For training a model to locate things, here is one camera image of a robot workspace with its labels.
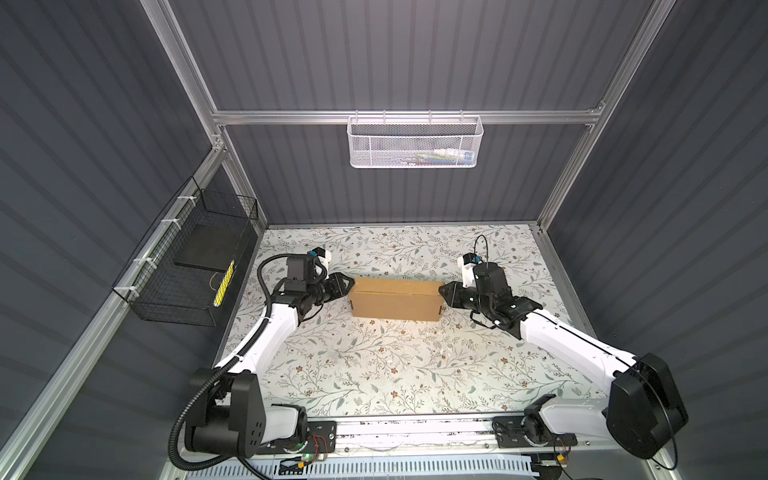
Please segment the black mounting plate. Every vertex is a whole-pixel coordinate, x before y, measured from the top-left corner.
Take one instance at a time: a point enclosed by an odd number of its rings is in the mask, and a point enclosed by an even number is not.
[[[523,418],[525,418],[524,415],[504,415],[493,417],[493,423],[498,422],[507,427],[506,432],[494,432],[494,435],[496,436],[496,442],[498,443],[498,447],[500,449],[521,449],[524,447],[535,446],[528,443],[528,440],[526,440],[523,436],[523,432],[521,430],[521,423]],[[576,435],[572,433],[559,435],[559,437],[567,447],[572,447],[578,444]],[[553,445],[554,440],[545,446],[551,447]]]
[[[291,452],[286,452],[281,446],[267,443],[256,450],[256,455],[279,455],[283,453],[296,453],[298,455],[300,453],[314,453],[315,441],[312,438],[312,435],[322,437],[326,440],[325,442],[320,440],[317,444],[318,453],[333,453],[333,451],[336,450],[336,422],[309,422],[307,423],[307,426],[310,431],[307,434],[306,443],[298,452],[293,449],[291,449]]]

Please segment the cardboard box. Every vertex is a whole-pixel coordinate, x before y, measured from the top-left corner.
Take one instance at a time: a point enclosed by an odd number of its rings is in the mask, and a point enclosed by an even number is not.
[[[349,291],[352,314],[366,318],[437,322],[444,301],[441,282],[355,278]]]

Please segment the corrugated wall panel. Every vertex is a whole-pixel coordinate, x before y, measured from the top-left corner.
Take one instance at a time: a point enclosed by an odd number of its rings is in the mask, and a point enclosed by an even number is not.
[[[5,443],[210,144],[138,2],[0,2],[0,125]],[[192,330],[127,320],[27,478],[83,478],[94,453],[100,478],[156,477],[165,433],[120,406],[170,425],[216,346]]]
[[[229,126],[271,223],[535,220],[584,128],[490,125],[475,168],[349,165],[344,127]]]
[[[222,110],[595,107],[648,0],[172,0]]]
[[[598,335],[670,364],[685,478],[764,476],[767,82],[768,4],[678,2],[550,230]]]

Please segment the floral patterned surface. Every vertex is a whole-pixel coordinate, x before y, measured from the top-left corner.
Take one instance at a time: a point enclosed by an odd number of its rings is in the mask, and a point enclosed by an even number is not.
[[[455,259],[472,251],[480,233],[514,294],[570,322],[526,225],[268,230],[255,261],[324,247],[333,253],[332,272],[449,282],[461,279]],[[482,240],[478,253],[485,255]],[[265,267],[267,286],[275,285],[285,268],[282,261]],[[254,268],[227,352],[262,308]],[[304,405],[310,416],[518,410],[550,392],[566,398],[603,396],[544,350],[476,326],[468,310],[444,306],[439,322],[363,319],[352,316],[346,298],[326,304],[315,319],[300,325],[260,383],[266,401]]]

